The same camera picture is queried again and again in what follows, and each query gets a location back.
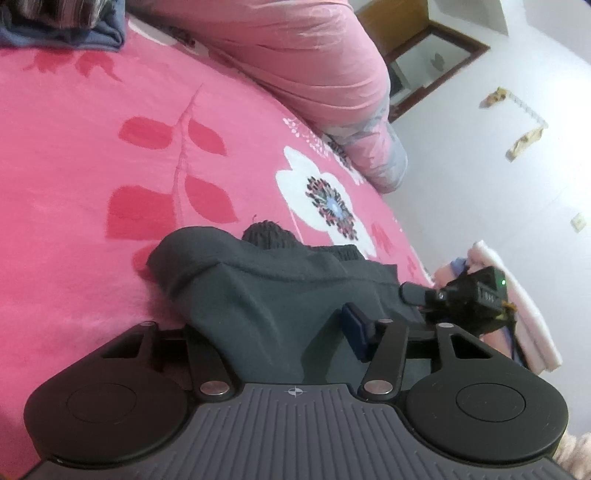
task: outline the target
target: silver screw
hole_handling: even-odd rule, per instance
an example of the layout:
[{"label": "silver screw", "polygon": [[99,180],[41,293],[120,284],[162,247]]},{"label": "silver screw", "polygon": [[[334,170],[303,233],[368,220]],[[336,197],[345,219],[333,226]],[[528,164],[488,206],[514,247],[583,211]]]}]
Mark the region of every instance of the silver screw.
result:
[{"label": "silver screw", "polygon": [[370,380],[369,382],[365,383],[363,389],[366,392],[372,393],[374,395],[386,395],[390,393],[394,387],[390,382],[385,380]]},{"label": "silver screw", "polygon": [[205,395],[209,395],[211,397],[217,397],[219,395],[224,395],[230,391],[230,386],[226,382],[222,382],[221,380],[211,380],[210,382],[205,382],[204,384],[199,387],[201,393]]}]

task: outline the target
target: wooden door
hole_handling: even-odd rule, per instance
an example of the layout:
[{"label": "wooden door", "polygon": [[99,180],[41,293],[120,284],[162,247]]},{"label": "wooden door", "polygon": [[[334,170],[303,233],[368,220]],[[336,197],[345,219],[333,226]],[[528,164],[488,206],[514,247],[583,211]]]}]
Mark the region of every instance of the wooden door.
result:
[{"label": "wooden door", "polygon": [[373,0],[357,17],[382,55],[429,25],[427,0]]}]

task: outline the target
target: gray ribbed plate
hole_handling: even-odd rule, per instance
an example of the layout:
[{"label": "gray ribbed plate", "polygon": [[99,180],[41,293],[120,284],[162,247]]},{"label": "gray ribbed plate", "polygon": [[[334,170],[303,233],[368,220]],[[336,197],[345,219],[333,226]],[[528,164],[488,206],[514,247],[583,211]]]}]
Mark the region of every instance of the gray ribbed plate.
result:
[{"label": "gray ribbed plate", "polygon": [[247,385],[206,404],[167,447],[108,470],[44,462],[27,480],[558,480],[543,459],[480,468],[430,451],[387,405],[355,399],[345,385]]}]

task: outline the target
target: blue folded garment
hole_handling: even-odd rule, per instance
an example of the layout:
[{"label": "blue folded garment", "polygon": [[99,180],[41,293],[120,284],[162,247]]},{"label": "blue folded garment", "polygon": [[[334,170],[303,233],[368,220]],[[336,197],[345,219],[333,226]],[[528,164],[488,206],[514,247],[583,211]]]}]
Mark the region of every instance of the blue folded garment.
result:
[{"label": "blue folded garment", "polygon": [[125,0],[109,2],[91,30],[58,29],[28,20],[0,5],[0,47],[50,47],[117,51],[125,42]]}]

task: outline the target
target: circular cover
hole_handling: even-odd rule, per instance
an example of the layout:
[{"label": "circular cover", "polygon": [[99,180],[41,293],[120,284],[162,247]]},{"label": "circular cover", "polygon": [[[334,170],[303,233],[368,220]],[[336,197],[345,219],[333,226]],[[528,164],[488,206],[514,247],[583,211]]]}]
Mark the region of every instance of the circular cover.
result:
[{"label": "circular cover", "polygon": [[159,447],[187,414],[185,392],[128,359],[67,369],[35,390],[25,424],[38,451],[75,465],[108,465]]},{"label": "circular cover", "polygon": [[420,380],[406,413],[442,452],[494,465],[552,452],[568,422],[564,399],[550,384],[516,364],[478,359],[456,360]]}]

